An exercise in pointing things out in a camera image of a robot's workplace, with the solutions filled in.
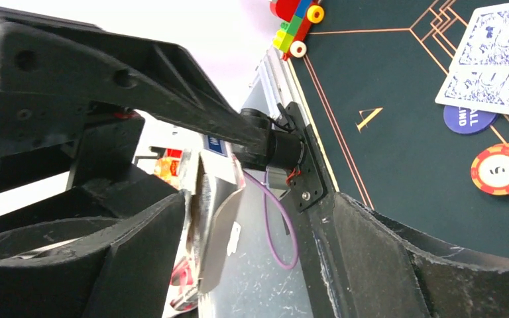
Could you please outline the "blue white card deck box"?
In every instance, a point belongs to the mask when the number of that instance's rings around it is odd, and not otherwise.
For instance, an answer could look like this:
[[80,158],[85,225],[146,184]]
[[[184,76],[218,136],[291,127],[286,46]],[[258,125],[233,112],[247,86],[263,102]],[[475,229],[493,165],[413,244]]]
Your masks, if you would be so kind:
[[220,283],[245,178],[231,147],[222,140],[185,150],[177,173],[185,197],[186,253],[173,269],[170,285],[176,295],[169,304],[175,311],[189,311]]

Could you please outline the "purple small blind button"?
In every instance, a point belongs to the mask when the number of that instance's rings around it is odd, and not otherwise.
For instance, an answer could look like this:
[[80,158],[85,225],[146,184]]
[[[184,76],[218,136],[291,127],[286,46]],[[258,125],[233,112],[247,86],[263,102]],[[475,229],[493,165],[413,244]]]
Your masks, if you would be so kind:
[[445,105],[443,108],[443,120],[447,128],[457,134],[480,133],[495,120],[498,114],[487,111],[472,110],[463,107]]

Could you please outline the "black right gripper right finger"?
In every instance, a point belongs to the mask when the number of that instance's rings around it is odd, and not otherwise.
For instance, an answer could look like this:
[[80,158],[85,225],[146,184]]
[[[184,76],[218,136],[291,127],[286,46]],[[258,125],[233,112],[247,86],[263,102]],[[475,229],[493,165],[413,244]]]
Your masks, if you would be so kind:
[[350,317],[509,317],[509,258],[449,244],[343,193],[311,221]]

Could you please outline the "colourful toy train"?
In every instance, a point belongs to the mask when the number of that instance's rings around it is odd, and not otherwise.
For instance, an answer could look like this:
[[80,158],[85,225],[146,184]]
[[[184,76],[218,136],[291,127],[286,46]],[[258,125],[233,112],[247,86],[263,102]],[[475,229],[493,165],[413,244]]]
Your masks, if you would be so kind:
[[282,20],[272,45],[281,51],[284,61],[306,55],[304,39],[311,26],[319,24],[325,16],[320,3],[321,1],[312,0],[269,1],[271,13]]

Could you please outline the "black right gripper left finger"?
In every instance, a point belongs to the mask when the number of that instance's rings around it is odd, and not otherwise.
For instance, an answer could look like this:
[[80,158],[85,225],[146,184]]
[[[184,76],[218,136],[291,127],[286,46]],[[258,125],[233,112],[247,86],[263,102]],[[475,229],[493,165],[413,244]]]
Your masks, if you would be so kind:
[[184,198],[116,217],[57,195],[0,217],[0,317],[161,317]]

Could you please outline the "dark green poker mat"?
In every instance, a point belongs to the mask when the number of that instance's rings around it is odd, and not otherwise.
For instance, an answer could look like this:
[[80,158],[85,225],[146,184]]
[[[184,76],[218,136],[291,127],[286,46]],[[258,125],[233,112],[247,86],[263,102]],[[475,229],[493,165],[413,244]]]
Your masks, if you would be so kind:
[[509,195],[477,189],[477,154],[509,142],[509,119],[450,131],[435,96],[486,1],[323,1],[292,60],[340,191],[451,243],[509,258]]

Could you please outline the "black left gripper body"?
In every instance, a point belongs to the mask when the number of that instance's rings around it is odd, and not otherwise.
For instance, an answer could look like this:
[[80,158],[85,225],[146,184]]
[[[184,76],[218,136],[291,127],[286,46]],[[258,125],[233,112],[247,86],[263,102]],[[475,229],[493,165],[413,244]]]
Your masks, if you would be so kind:
[[141,39],[0,7],[0,193],[127,178],[144,56]]

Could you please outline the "aluminium frame rail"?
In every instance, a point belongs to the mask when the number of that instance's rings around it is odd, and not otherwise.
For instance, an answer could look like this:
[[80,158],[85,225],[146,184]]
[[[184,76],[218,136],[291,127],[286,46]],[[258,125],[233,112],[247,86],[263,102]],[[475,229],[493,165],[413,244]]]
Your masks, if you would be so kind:
[[295,102],[300,106],[304,124],[311,123],[306,112],[306,98],[298,80],[291,61],[282,59],[282,52],[270,46],[256,67],[256,76],[253,85],[261,84],[266,99],[266,106],[262,110],[273,119],[277,119],[280,112],[277,104],[284,107],[289,102]]

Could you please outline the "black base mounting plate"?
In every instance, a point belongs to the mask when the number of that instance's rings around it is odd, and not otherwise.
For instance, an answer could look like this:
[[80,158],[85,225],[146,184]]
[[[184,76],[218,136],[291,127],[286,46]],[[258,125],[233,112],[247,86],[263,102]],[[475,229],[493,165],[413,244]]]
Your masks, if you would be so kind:
[[290,179],[290,189],[284,198],[296,230],[300,264],[311,312],[314,317],[336,317],[337,305],[330,287],[329,266],[322,219],[328,218],[331,207],[329,190],[317,155],[316,138],[311,125],[304,121],[302,106],[290,102],[284,107],[281,124],[291,124],[304,153]]

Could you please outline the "orange red chips small pile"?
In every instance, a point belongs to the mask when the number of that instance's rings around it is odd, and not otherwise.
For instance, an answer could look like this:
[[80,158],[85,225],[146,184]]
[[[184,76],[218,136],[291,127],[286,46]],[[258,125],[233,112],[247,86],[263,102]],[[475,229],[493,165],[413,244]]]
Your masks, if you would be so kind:
[[509,143],[495,144],[478,154],[470,176],[481,191],[490,195],[509,195]]

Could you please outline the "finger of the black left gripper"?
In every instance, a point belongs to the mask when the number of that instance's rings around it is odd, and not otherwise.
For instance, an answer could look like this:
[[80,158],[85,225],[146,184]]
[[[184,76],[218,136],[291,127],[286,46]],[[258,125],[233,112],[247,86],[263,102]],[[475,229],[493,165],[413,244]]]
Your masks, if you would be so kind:
[[235,144],[263,140],[177,44],[0,13],[0,157],[75,141],[91,116],[121,109]]

